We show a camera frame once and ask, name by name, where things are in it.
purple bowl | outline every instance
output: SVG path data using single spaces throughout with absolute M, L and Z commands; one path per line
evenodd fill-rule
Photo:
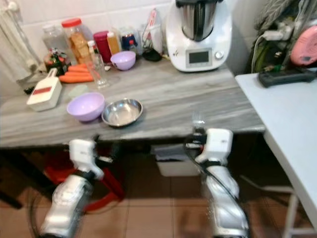
M 117 69 L 128 70 L 134 65 L 135 56 L 134 51 L 121 51 L 111 56 L 110 60 Z
M 100 116 L 105 105 L 105 98 L 102 94 L 85 93 L 68 104 L 67 112 L 79 121 L 90 121 Z

white kitchen appliance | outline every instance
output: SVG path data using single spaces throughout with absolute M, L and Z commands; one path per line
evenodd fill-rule
M 44 111 L 56 106 L 60 92 L 61 83 L 56 68 L 52 68 L 45 79 L 42 79 L 35 86 L 27 105 L 35 111 Z
M 180 71 L 218 68 L 227 59 L 232 21 L 228 0 L 175 0 L 166 20 L 172 64 Z

red stool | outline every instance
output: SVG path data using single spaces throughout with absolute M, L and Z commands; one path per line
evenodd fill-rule
M 69 158 L 68 152 L 61 151 L 54 154 L 46 153 L 45 159 L 45 172 L 56 185 L 64 182 L 70 174 L 76 171 Z M 109 193 L 98 201 L 87 205 L 85 208 L 86 211 L 100 209 L 114 200 L 121 201 L 124 198 L 124 191 L 121 185 L 124 178 L 123 173 L 120 173 L 120 181 L 118 181 L 109 169 L 105 168 L 103 171 L 105 175 L 101 180 L 101 183 L 109 189 Z

gray marble countertop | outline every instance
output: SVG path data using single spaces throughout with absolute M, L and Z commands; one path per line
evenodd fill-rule
M 0 108 L 0 148 L 50 146 L 74 138 L 100 134 L 104 141 L 134 139 L 171 139 L 192 131 L 192 114 L 202 113 L 206 127 L 227 128 L 235 133 L 263 132 L 264 124 L 223 66 L 218 70 L 182 73 L 167 60 L 138 60 L 129 71 L 112 69 L 111 86 L 90 91 L 101 92 L 107 103 L 134 98 L 144 106 L 137 122 L 124 128 L 112 128 L 96 119 L 81 123 L 66 111 L 68 92 L 75 84 L 64 84 L 54 109 L 35 112 L 27 107 L 28 96 L 7 98 Z

red lid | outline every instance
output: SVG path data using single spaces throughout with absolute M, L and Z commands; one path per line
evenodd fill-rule
M 107 39 L 108 31 L 101 31 L 94 34 L 95 41 Z
M 78 26 L 81 24 L 80 18 L 72 18 L 66 21 L 62 21 L 61 25 L 63 27 L 72 27 L 72 26 Z

